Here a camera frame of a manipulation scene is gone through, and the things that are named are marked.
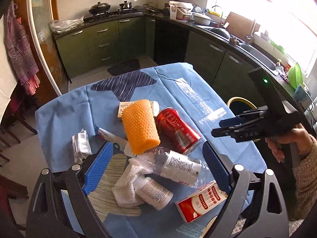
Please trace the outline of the red soda can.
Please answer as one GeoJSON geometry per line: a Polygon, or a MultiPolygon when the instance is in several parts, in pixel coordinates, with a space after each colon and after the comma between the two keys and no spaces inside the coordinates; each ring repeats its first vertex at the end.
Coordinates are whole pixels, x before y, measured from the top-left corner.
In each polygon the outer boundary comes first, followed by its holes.
{"type": "Polygon", "coordinates": [[[155,122],[158,131],[163,133],[175,145],[176,151],[183,155],[189,155],[201,142],[202,136],[171,107],[161,110],[155,122]]]}

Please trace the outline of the silver foil wrapper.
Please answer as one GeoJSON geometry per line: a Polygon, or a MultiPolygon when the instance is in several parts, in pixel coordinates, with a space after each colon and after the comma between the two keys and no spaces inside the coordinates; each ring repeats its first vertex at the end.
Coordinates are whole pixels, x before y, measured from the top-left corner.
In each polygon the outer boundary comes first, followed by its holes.
{"type": "Polygon", "coordinates": [[[72,145],[75,163],[82,163],[88,156],[92,155],[88,133],[83,128],[72,136],[72,145]]]}

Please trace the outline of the white tissue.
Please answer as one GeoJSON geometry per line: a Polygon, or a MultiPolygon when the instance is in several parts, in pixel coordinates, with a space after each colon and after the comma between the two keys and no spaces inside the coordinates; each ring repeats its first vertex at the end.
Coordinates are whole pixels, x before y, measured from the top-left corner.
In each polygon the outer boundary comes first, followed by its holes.
{"type": "Polygon", "coordinates": [[[144,201],[136,195],[133,182],[139,176],[153,173],[154,155],[152,153],[144,153],[130,158],[128,162],[128,166],[112,188],[117,204],[124,208],[132,208],[144,203],[144,201]]]}

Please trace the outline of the clear plastic water bottle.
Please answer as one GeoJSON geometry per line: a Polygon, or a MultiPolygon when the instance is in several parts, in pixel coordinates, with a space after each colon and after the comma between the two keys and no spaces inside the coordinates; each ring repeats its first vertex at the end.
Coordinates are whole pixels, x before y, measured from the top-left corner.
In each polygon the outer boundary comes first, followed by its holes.
{"type": "Polygon", "coordinates": [[[155,174],[185,186],[200,189],[209,184],[212,174],[205,162],[178,152],[155,147],[132,158],[132,162],[155,174]]]}

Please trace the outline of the red and white carton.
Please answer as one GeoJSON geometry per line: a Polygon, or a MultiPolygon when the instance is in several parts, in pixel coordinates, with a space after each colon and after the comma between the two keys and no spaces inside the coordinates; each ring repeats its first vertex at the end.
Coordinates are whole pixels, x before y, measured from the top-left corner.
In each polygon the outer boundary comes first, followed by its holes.
{"type": "Polygon", "coordinates": [[[228,195],[222,191],[216,181],[202,189],[175,202],[180,216],[186,223],[190,223],[205,215],[227,199],[228,195]]]}

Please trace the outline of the orange foam fruit net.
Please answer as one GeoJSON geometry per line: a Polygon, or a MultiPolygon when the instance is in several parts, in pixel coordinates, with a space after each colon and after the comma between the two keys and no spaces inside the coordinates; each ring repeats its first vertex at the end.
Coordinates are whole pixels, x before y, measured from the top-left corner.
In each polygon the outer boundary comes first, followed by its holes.
{"type": "Polygon", "coordinates": [[[143,154],[161,143],[148,99],[136,101],[124,109],[121,119],[134,155],[143,154]]]}

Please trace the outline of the white snack stick wrapper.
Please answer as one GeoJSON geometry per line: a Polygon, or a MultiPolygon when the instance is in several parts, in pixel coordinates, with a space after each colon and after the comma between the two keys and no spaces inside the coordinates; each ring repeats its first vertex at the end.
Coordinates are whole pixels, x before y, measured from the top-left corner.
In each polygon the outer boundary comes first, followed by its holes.
{"type": "Polygon", "coordinates": [[[96,127],[96,134],[101,136],[104,140],[111,142],[115,147],[115,153],[123,153],[128,157],[134,157],[130,143],[127,140],[100,127],[96,127]]]}

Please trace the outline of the white pill bottle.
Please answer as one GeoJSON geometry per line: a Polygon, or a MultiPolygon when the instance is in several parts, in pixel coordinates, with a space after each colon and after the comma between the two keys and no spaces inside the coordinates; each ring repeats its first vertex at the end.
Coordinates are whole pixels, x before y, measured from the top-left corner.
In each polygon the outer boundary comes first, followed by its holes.
{"type": "Polygon", "coordinates": [[[150,177],[139,175],[133,182],[135,194],[158,211],[169,204],[173,193],[150,177]]]}

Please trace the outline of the small white paper box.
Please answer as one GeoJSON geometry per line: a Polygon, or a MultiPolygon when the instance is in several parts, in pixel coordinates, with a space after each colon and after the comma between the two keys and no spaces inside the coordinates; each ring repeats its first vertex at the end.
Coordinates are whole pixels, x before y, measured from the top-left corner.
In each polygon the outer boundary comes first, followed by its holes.
{"type": "MultiPolygon", "coordinates": [[[[133,103],[134,102],[120,102],[117,117],[121,118],[123,110],[129,107],[133,103]]],[[[159,113],[159,103],[157,101],[150,101],[150,106],[152,108],[153,116],[156,117],[159,113]]]]}

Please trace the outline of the yellow-rimmed blue trash bin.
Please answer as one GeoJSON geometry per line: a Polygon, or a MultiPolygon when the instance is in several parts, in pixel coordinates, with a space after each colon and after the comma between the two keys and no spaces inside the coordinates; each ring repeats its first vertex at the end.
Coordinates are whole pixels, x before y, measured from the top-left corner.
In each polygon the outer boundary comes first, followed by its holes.
{"type": "Polygon", "coordinates": [[[245,111],[257,109],[257,107],[249,100],[242,97],[232,97],[228,100],[227,106],[234,113],[239,115],[245,111]]]}

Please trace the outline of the green kitchen cabinets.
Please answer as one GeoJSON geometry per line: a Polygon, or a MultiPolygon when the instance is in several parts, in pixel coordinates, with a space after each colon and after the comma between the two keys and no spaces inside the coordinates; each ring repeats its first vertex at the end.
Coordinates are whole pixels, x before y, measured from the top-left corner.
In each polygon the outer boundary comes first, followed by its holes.
{"type": "Polygon", "coordinates": [[[271,60],[244,42],[232,45],[212,27],[159,16],[123,17],[85,24],[55,40],[70,78],[146,55],[158,65],[190,63],[224,101],[239,96],[261,106],[263,99],[248,76],[250,70],[261,67],[279,94],[294,102],[294,89],[271,60]]]}

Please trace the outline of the green plastic colander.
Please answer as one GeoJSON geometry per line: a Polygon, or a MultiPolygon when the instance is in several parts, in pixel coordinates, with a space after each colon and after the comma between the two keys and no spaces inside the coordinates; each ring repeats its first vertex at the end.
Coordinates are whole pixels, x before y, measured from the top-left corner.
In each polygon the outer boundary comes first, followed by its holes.
{"type": "Polygon", "coordinates": [[[303,83],[303,76],[301,73],[300,65],[296,62],[294,66],[292,66],[287,74],[289,84],[292,88],[296,89],[300,84],[303,83]]]}

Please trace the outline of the beige knit right sleeve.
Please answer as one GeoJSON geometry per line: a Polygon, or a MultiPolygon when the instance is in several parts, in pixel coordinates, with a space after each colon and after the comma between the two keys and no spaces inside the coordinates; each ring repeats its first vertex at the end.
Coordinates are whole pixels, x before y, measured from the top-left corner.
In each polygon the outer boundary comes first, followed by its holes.
{"type": "Polygon", "coordinates": [[[296,204],[290,218],[301,220],[307,217],[316,201],[316,139],[312,136],[313,147],[310,153],[293,169],[296,179],[296,204]]]}

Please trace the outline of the blue star-print tablecloth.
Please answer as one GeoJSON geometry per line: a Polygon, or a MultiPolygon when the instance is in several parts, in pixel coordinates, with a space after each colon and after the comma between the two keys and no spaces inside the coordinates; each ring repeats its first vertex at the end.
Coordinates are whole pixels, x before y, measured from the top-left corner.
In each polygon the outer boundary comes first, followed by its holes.
{"type": "Polygon", "coordinates": [[[96,127],[127,139],[137,154],[156,146],[185,151],[193,136],[171,127],[160,131],[151,102],[158,102],[160,109],[175,110],[198,133],[200,139],[190,156],[202,160],[202,145],[211,141],[221,154],[247,170],[261,173],[266,169],[253,142],[236,143],[230,137],[212,137],[211,131],[219,122],[234,114],[188,63],[132,71],[89,84],[38,109],[36,126],[49,169],[69,169],[74,163],[72,135],[86,130],[93,136],[96,127]]]}

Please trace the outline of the steel sink faucet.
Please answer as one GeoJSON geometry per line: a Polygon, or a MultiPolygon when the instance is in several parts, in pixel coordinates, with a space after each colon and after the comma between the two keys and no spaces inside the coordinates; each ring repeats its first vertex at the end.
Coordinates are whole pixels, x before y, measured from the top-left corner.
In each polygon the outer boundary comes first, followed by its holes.
{"type": "Polygon", "coordinates": [[[255,26],[256,26],[256,19],[253,20],[252,22],[252,25],[251,25],[251,28],[250,28],[250,31],[249,33],[246,35],[246,44],[249,45],[252,38],[253,38],[253,32],[254,32],[254,29],[255,29],[255,26]]]}

